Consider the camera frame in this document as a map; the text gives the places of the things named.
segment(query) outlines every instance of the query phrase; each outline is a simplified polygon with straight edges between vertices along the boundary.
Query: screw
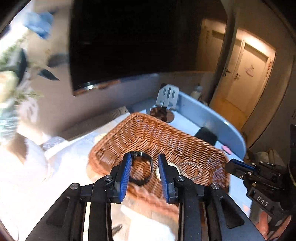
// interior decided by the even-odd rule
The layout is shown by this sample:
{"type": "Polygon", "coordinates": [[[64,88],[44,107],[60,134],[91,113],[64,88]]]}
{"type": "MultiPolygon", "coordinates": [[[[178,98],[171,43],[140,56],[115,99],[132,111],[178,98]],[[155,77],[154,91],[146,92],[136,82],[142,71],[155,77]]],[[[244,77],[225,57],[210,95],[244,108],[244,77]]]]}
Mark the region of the screw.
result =
{"type": "Polygon", "coordinates": [[[179,181],[179,182],[183,182],[183,181],[185,181],[185,177],[182,176],[182,175],[178,175],[178,176],[176,176],[176,179],[177,179],[177,181],[179,181]]]}
{"type": "Polygon", "coordinates": [[[112,181],[112,176],[111,176],[111,175],[104,176],[104,181],[105,181],[105,182],[110,182],[110,181],[112,181]]]}
{"type": "Polygon", "coordinates": [[[220,188],[220,185],[218,183],[212,183],[211,188],[214,190],[218,190],[220,188]]]}
{"type": "Polygon", "coordinates": [[[79,187],[79,184],[78,184],[78,183],[72,183],[72,184],[70,185],[70,188],[71,188],[72,190],[76,190],[78,187],[79,187]]]}

